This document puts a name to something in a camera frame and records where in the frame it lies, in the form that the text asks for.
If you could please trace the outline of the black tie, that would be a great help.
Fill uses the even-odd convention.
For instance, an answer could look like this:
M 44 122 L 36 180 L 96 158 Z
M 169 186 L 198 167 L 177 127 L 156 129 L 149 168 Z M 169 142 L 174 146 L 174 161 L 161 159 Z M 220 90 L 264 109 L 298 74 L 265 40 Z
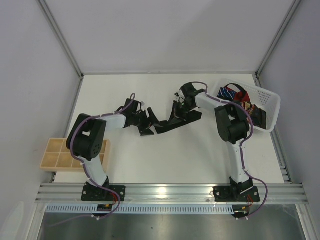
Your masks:
M 202 113 L 196 110 L 190 111 L 186 114 L 186 120 L 181 120 L 178 118 L 170 118 L 169 120 L 161 121 L 159 126 L 155 126 L 155 131 L 157 134 L 167 133 L 174 129 L 183 127 L 185 125 L 191 124 L 193 122 L 199 121 L 202 118 Z

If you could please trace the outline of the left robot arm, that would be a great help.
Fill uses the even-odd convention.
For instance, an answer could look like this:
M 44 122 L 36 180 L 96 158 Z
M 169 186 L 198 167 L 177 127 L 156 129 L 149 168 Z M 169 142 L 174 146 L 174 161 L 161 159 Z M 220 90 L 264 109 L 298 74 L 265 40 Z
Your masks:
M 106 190 L 108 176 L 99 157 L 105 134 L 135 126 L 141 136 L 149 136 L 154 134 L 150 128 L 159 124 L 160 121 L 150 107 L 144 110 L 140 101 L 128 98 L 124 106 L 113 113 L 96 116 L 80 114 L 66 140 L 66 147 L 71 156 L 81 163 L 87 183 Z

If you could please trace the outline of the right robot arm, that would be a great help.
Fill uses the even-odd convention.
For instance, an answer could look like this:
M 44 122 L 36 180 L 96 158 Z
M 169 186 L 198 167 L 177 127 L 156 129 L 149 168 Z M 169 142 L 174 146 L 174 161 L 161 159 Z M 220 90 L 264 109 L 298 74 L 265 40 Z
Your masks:
M 175 129 L 193 122 L 198 109 L 214 112 L 219 137 L 226 143 L 231 174 L 228 186 L 213 189 L 217 202 L 244 202 L 254 193 L 254 178 L 245 164 L 245 143 L 253 135 L 254 124 L 249 113 L 235 99 L 215 97 L 207 88 L 196 89 L 193 82 L 184 84 L 175 94 L 169 127 Z

